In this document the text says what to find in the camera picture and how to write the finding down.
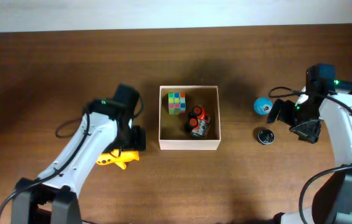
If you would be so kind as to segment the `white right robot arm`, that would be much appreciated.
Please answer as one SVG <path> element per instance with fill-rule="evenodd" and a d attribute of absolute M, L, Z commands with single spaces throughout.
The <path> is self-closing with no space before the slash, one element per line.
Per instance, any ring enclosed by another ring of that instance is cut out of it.
<path fill-rule="evenodd" d="M 335 77 L 333 65 L 318 63 L 306 71 L 306 84 L 286 95 L 273 95 L 268 123 L 282 121 L 301 141 L 316 143 L 324 123 L 335 167 L 303 186 L 298 212 L 278 213 L 273 223 L 352 223 L 352 82 Z"/>

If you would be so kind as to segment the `blue egg-shaped toy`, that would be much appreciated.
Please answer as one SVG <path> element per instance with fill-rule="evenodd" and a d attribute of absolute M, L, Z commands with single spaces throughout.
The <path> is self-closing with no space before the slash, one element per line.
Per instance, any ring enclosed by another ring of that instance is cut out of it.
<path fill-rule="evenodd" d="M 254 111 L 259 115 L 267 115 L 270 113 L 273 103 L 268 98 L 257 98 L 254 101 Z"/>

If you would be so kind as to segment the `black round wheel toy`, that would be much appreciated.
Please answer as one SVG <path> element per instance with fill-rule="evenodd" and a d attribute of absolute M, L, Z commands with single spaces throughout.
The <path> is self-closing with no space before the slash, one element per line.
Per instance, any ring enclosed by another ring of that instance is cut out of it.
<path fill-rule="evenodd" d="M 269 129 L 262 129 L 257 134 L 257 140 L 262 145 L 270 145 L 275 141 L 275 135 Z"/>

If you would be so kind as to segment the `colourful puzzle cube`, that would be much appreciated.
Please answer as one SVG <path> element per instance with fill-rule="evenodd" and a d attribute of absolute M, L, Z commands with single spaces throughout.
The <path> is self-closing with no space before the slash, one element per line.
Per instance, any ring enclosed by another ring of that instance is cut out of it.
<path fill-rule="evenodd" d="M 185 93 L 168 93 L 168 113 L 184 114 L 186 112 Z"/>

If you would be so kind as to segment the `yellow toy figure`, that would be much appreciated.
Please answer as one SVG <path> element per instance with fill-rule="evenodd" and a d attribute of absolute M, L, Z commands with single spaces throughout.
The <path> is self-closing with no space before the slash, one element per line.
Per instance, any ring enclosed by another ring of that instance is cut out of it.
<path fill-rule="evenodd" d="M 125 170 L 128 162 L 138 160 L 140 160 L 138 151 L 121 151 L 119 149 L 114 149 L 112 152 L 100 154 L 96 163 L 100 166 L 115 164 L 122 170 Z"/>

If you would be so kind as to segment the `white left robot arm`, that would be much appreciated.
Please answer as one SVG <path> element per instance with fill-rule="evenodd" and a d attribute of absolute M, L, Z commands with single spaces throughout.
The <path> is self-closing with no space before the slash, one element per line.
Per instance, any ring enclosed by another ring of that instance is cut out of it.
<path fill-rule="evenodd" d="M 95 165 L 121 169 L 139 160 L 145 130 L 133 125 L 140 94 L 118 85 L 113 98 L 92 100 L 80 125 L 51 165 L 35 180 L 22 178 L 8 201 L 11 223 L 83 223 L 78 196 Z"/>

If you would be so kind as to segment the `red toy monster truck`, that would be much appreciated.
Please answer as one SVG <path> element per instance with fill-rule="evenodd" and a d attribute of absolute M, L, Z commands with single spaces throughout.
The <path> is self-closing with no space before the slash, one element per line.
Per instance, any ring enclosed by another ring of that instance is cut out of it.
<path fill-rule="evenodd" d="M 196 105 L 188 114 L 185 130 L 194 138 L 206 139 L 211 125 L 211 117 L 202 105 Z"/>

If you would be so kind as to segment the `white cardboard box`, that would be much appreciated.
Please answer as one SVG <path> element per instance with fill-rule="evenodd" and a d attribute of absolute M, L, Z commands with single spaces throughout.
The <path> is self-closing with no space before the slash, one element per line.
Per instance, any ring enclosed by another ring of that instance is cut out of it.
<path fill-rule="evenodd" d="M 168 95 L 186 94 L 186 114 L 169 114 Z M 211 116 L 206 139 L 196 139 L 185 130 L 188 113 L 202 105 Z M 159 88 L 159 148 L 162 150 L 217 150 L 221 142 L 219 91 L 217 86 L 160 86 Z"/>

